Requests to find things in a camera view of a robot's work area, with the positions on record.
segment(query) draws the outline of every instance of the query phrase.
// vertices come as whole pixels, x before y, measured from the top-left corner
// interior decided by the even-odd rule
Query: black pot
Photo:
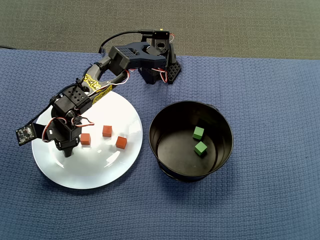
[[[206,153],[199,156],[195,127],[204,129]],[[149,144],[160,168],[170,177],[195,182],[215,172],[228,160],[234,144],[231,128],[212,105],[180,101],[166,106],[153,119]]]

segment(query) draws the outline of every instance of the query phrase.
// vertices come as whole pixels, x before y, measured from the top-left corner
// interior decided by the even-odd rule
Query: table
[[[134,72],[115,92],[140,115],[138,159],[104,187],[64,188],[15,130],[100,58],[0,50],[0,239],[319,239],[319,60],[179,56],[173,85]],[[182,100],[216,106],[234,135],[228,162],[195,183],[166,176],[148,143],[153,117]]]

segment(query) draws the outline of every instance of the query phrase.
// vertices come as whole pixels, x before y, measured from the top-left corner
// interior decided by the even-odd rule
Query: wooden block
[[[80,137],[80,142],[82,145],[90,145],[91,143],[90,133],[82,133]]]
[[[102,136],[111,137],[112,136],[112,126],[103,126]]]
[[[126,145],[127,145],[127,139],[125,137],[118,136],[115,146],[120,149],[125,149]]]

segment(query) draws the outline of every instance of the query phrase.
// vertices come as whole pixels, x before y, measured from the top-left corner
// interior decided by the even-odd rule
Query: yellow tape
[[[98,83],[98,81],[94,80],[89,74],[85,74],[83,81],[85,81],[94,91],[101,88],[101,85]]]
[[[96,102],[98,102],[102,97],[104,97],[105,95],[107,95],[107,93],[109,93],[112,90],[112,85],[110,85],[106,90],[104,90],[103,92],[101,92],[98,96],[96,96],[93,99],[93,103],[95,104]]]

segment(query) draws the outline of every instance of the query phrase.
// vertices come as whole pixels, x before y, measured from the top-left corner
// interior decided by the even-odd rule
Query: floor
[[[320,0],[0,0],[0,45],[97,52],[111,35],[175,34],[177,55],[320,59]],[[108,43],[140,41],[138,34]]]

